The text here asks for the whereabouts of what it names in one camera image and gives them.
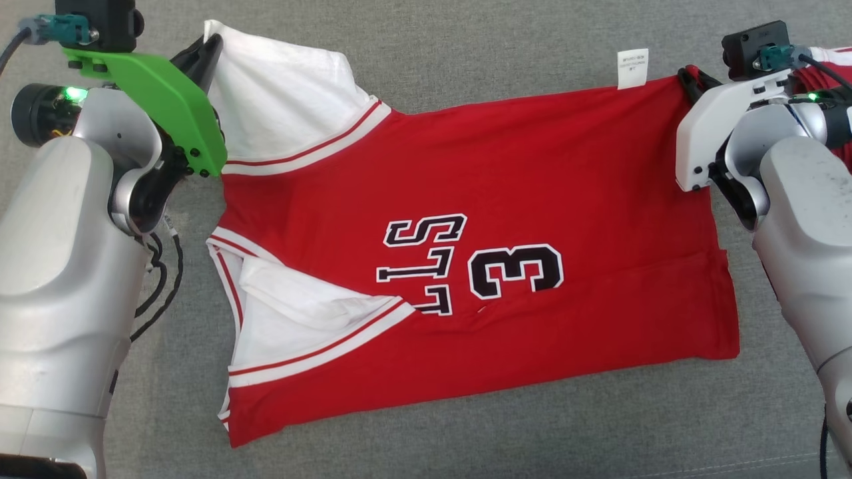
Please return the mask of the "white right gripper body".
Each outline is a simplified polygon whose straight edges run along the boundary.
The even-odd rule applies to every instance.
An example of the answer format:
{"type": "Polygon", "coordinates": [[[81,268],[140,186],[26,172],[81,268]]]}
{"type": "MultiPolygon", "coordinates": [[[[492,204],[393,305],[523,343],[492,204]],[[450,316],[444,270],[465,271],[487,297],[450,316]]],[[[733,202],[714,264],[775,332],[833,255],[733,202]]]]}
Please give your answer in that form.
{"type": "Polygon", "coordinates": [[[722,84],[706,90],[676,131],[676,182],[682,191],[705,188],[711,182],[709,164],[751,106],[785,94],[792,70],[722,84]]]}

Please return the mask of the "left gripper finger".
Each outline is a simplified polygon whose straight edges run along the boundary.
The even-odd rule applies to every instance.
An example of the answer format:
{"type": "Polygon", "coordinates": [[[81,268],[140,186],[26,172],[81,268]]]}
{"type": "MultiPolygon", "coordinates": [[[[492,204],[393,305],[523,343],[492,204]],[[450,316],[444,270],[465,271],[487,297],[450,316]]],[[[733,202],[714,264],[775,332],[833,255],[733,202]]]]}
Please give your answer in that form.
{"type": "Polygon", "coordinates": [[[204,94],[209,93],[222,48],[221,35],[213,34],[197,50],[197,85],[204,94]]]}
{"type": "Polygon", "coordinates": [[[201,60],[204,40],[195,40],[191,45],[171,58],[172,63],[186,78],[194,84],[205,84],[204,68],[198,66],[201,60]]]}

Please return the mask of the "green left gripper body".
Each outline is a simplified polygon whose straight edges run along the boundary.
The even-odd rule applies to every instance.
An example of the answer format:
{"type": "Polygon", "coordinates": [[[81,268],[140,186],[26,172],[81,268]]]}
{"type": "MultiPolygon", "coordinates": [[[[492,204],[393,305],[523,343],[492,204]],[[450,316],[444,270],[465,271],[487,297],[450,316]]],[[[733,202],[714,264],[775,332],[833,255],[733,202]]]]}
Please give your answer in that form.
{"type": "Polygon", "coordinates": [[[165,57],[64,48],[81,74],[116,84],[188,155],[195,172],[219,176],[226,163],[222,129],[207,94],[165,57]]]}

